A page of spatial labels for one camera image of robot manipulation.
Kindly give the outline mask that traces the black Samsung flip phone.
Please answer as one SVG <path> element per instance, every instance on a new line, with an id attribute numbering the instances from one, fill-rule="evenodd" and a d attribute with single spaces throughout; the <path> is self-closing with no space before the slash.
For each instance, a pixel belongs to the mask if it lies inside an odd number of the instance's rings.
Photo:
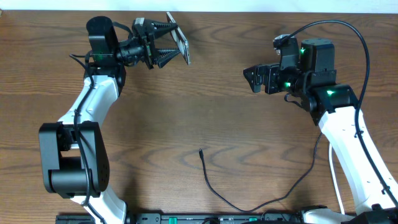
<path id="1" fill-rule="evenodd" d="M 181 28 L 179 27 L 179 25 L 177 25 L 176 29 L 170 32 L 170 35 L 172 36 L 174 42 L 176 43 L 187 65 L 190 65 L 191 60 L 190 60 L 189 42 L 185 37 L 184 33 L 182 32 Z"/>

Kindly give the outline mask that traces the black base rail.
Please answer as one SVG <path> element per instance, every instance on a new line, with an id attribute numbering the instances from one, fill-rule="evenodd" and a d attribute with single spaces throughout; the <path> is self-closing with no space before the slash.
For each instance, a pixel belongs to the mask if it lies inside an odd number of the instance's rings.
<path id="1" fill-rule="evenodd" d="M 298 213 L 278 211 L 259 213 L 128 213 L 124 220 L 131 224 L 202 224 L 202 223 L 302 223 Z"/>

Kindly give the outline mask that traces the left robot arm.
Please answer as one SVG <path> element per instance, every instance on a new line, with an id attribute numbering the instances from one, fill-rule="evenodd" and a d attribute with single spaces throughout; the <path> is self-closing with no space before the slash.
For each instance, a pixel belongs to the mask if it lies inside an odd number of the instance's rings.
<path id="1" fill-rule="evenodd" d="M 175 19 L 143 17 L 116 35 L 119 23 L 97 16 L 86 24 L 91 50 L 74 55 L 84 69 L 83 89 L 72 107 L 56 122 L 39 129 L 42 175 L 46 191 L 78 203 L 83 215 L 58 215 L 57 223 L 135 223 L 136 217 L 109 184 L 110 168 L 101 126 L 121 96 L 126 69 L 139 62 L 164 67 L 177 55 L 189 57 L 188 41 Z"/>

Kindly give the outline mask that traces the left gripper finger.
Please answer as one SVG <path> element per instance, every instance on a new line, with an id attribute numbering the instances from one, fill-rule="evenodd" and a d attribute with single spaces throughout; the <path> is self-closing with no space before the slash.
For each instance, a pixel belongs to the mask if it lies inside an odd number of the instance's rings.
<path id="1" fill-rule="evenodd" d="M 174 57 L 180 54 L 179 49 L 156 49 L 157 56 L 154 59 L 159 68 L 163 68 Z"/>
<path id="2" fill-rule="evenodd" d="M 162 37 L 178 27 L 177 23 L 175 22 L 150 21 L 149 23 L 150 40 L 158 39 L 159 37 Z"/>

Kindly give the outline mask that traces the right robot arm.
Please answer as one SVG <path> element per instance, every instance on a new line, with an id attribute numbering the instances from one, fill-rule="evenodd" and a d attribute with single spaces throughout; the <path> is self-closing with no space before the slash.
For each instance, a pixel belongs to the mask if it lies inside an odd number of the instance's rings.
<path id="1" fill-rule="evenodd" d="M 255 93 L 286 91 L 299 97 L 299 107 L 310 113 L 313 122 L 330 142 L 349 183 L 356 216 L 336 213 L 328 208 L 309 208 L 300 212 L 304 223 L 397 223 L 397 206 L 384 191 L 379 178 L 397 196 L 397 182 L 388 171 L 366 128 L 363 115 L 354 122 L 358 99 L 349 85 L 336 83 L 335 48 L 328 39 L 291 37 L 274 48 L 280 62 L 260 64 L 243 70 Z"/>

